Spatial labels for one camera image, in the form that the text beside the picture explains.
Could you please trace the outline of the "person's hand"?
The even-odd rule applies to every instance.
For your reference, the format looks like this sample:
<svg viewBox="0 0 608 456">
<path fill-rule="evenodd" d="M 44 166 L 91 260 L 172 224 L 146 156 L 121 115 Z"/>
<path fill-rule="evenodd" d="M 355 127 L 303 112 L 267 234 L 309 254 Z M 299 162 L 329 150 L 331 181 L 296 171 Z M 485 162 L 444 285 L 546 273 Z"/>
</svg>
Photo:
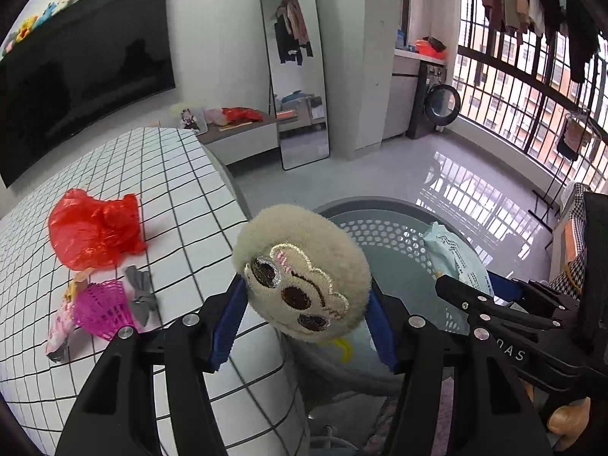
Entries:
<svg viewBox="0 0 608 456">
<path fill-rule="evenodd" d="M 573 401 L 553 412 L 547 422 L 549 431 L 557 436 L 553 449 L 564 451 L 573 446 L 589 424 L 591 399 Z"/>
</svg>

